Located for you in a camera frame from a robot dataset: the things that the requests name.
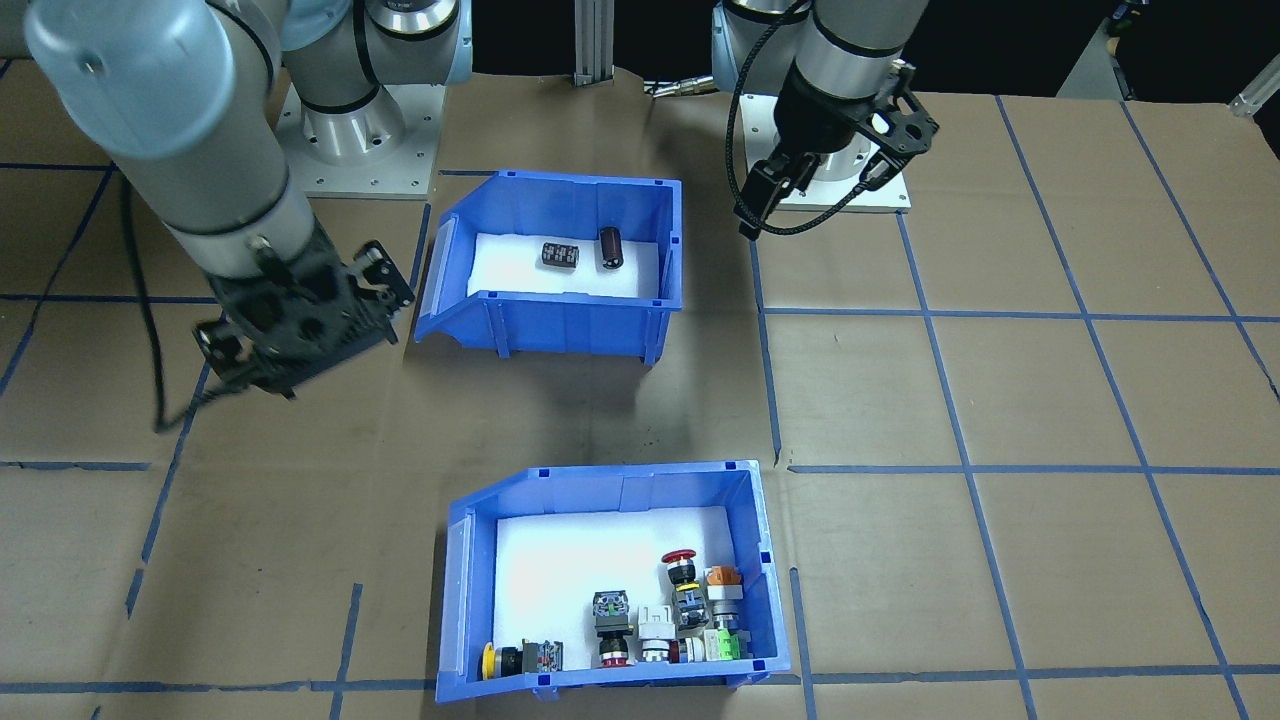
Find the electrolytic capacitor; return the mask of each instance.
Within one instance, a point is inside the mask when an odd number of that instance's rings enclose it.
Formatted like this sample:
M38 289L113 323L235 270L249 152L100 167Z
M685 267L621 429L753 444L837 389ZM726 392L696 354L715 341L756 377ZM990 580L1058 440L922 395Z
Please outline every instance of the electrolytic capacitor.
M617 270L622 266L622 234L618 228L600 228L600 256L605 269Z

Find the black cable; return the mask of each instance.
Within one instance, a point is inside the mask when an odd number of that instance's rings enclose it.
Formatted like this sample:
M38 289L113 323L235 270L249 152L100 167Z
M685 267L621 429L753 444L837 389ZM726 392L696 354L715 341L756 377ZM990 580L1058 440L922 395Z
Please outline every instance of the black cable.
M123 176L120 177L120 234L124 238L124 254L129 259L129 272L133 275L133 290L138 296L138 310L142 313L142 324L147 328L147 342L151 346L151 380L155 386L156 397L156 416L151 429L156 433L166 433L186 423L188 418L196 414L196 410L219 397L234 395L244 388L221 386L211 391L204 391L191 398L187 410L180 415L165 419L164 355L160 351L160 333L156 331L156 319L151 313L151 296L147 293L147 281L142 274L138 238L133 229L133 186Z
M755 41L755 45L751 46L751 50L742 60L742 69L737 73L737 83L733 86L733 97L730 100L728 105L728 128L724 131L724 170L728 176L728 188L733 193L733 204L741 214L746 217L748 223L772 234L800 234L803 232L812 231L813 228L829 220L836 213L844 210L846 205L852 202L855 197L861 195L868 188L867 183L859 182L852 187L852 190L849 191L849 195L840 200L840 202L836 202L817 218L791 228L780 228L765 223L754 211L751 211L751 209L746 206L746 200L742 199L742 191L737 187L737 173L733 170L733 126L737 122L737 108L742 99L742 88L746 87L746 73L751 70L751 63L755 61L755 56L764 49L764 44L768 42L769 38L773 37L773 33L776 33L780 27L786 24L787 20L791 19L796 12L799 12L800 8L805 6L808 3L809 0L796 0L792 3L791 6L778 15L778 19L773 20L773 24L771 24L764 33L760 35L760 38Z

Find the white foam insert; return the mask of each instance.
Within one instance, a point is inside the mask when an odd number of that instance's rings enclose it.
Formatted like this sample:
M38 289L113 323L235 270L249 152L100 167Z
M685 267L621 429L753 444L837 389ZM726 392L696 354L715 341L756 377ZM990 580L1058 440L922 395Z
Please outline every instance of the white foam insert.
M543 243L577 247L577 268L543 264ZM658 297L658 243L622 241L622 266L600 264L600 243L547 234L476 234L476 259L467 295L502 292L582 292L603 297Z
M572 512L498 520L494 574L494 647L564 643L564 669L599 666L591 618L599 591L627 591L631 623L641 606L669 605L662 556L691 548L699 575L733 565L724 507L669 507L645 512ZM627 638L631 661L640 638Z

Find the green terminal block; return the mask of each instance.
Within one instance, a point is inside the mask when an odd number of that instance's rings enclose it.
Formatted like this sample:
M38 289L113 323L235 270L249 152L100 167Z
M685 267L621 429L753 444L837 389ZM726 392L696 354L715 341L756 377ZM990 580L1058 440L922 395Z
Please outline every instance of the green terminal block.
M721 660L741 660L742 646L737 642L737 635L724 628L716 630L716 639L719 643Z

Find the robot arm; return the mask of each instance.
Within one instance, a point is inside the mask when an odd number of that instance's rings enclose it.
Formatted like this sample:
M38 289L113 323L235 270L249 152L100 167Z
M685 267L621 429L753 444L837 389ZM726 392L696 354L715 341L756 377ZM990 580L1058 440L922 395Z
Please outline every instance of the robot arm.
M289 397L396 342L392 319L411 288L376 241L349 265L339 259L262 104L283 58L319 154L347 164L385 154L403 120L381 82L457 74L447 33L460 1L360 3L358 17L352 0L32 3L32 56L221 304L224 318L195 334L224 386ZM357 49L360 31L370 37Z
M774 28L809 5L773 111L778 145L751 168L735 206L742 234L755 240L768 229L765 220L778 202L792 191L803 192L823 156L845 149L858 135L872 140L878 152L863 168L855 193L883 187L929 149L938 124L910 91L913 69L899 60L927 4L800 0L778 15ZM760 47L756 42L754 53ZM739 88L749 69L742 68ZM876 118L888 129L877 129Z

